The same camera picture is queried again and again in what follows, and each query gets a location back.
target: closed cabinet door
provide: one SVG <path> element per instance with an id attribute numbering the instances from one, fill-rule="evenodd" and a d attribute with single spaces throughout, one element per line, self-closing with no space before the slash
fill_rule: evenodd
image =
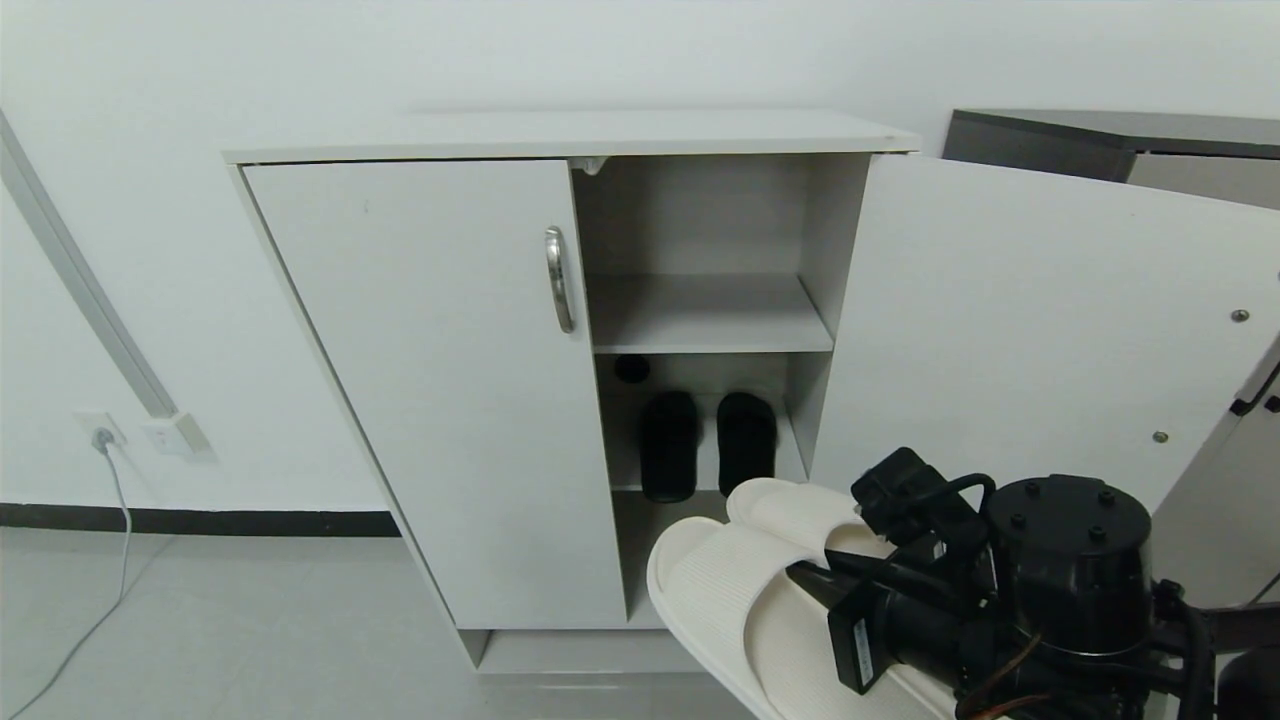
<path id="1" fill-rule="evenodd" d="M 1155 511 L 1280 329 L 1280 213 L 870 163 L 812 478 L 1102 478 Z"/>
<path id="2" fill-rule="evenodd" d="M 457 625 L 625 621 L 567 164 L 244 173 Z"/>

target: black baseboard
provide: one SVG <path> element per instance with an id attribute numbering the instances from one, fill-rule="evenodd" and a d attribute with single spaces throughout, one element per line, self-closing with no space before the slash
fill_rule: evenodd
<path id="1" fill-rule="evenodd" d="M 279 510 L 131 510 L 134 533 L 165 536 L 265 536 L 396 538 L 392 514 Z M 0 503 L 0 525 L 55 530 L 124 532 L 118 507 Z"/>

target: gray floor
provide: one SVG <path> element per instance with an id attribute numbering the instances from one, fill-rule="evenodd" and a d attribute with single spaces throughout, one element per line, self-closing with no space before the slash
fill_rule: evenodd
<path id="1" fill-rule="evenodd" d="M 0 529 L 0 717 L 110 606 L 119 543 Z M 129 575 L 22 720 L 751 717 L 705 675 L 477 678 L 398 539 L 136 536 Z"/>

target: white slipper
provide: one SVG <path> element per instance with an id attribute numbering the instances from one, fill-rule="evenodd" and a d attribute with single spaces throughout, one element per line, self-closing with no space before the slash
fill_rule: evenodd
<path id="1" fill-rule="evenodd" d="M 750 480 L 730 496 L 730 524 L 689 518 L 667 528 L 648 566 L 658 615 L 762 720 L 951 717 L 950 693 L 909 667 L 892 667 L 867 696 L 840 683 L 826 609 L 783 570 L 799 560 L 826 565 L 822 547 L 837 529 L 840 550 L 883 555 L 884 546 L 859 528 L 847 497 L 814 489 L 822 488 Z"/>

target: shoe cabinet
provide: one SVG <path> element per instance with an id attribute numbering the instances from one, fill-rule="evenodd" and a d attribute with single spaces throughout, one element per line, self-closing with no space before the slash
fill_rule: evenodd
<path id="1" fill-rule="evenodd" d="M 225 156 L 488 673 L 690 669 L 645 557 L 723 515 L 728 392 L 773 407 L 787 479 L 847 489 L 908 445 L 947 475 L 1097 475 L 1153 507 L 1280 327 L 1280 213 L 923 158 L 836 113 L 420 115 L 402 143 L 338 140 Z M 667 389 L 703 437 L 698 491 L 657 505 L 636 424 Z"/>

